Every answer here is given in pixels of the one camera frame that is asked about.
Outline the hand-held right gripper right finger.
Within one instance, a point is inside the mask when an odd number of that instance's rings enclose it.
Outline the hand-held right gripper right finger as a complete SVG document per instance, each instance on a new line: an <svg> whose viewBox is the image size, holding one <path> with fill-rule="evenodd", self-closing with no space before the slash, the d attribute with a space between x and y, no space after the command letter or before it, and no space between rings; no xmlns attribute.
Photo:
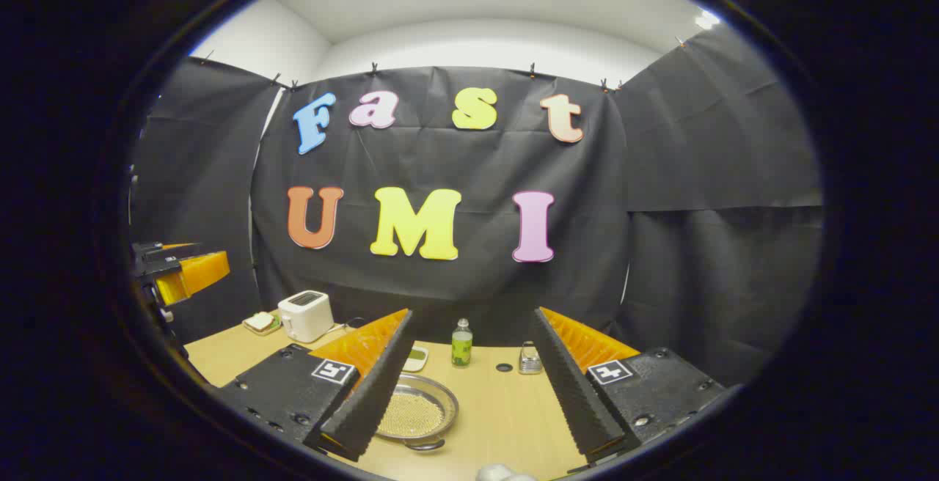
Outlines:
<svg viewBox="0 0 939 481"><path fill-rule="evenodd" d="M546 307L530 339L590 465L663 441L727 392L670 348L641 352Z"/></svg>

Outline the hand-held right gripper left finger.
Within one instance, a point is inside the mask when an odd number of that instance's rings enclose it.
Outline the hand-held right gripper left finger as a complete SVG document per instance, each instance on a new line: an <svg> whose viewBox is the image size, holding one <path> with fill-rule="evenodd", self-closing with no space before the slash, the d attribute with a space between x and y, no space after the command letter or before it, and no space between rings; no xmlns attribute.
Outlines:
<svg viewBox="0 0 939 481"><path fill-rule="evenodd" d="M412 318L402 309L314 350L279 348L221 387L221 398L275 436L359 460L412 350Z"/></svg>

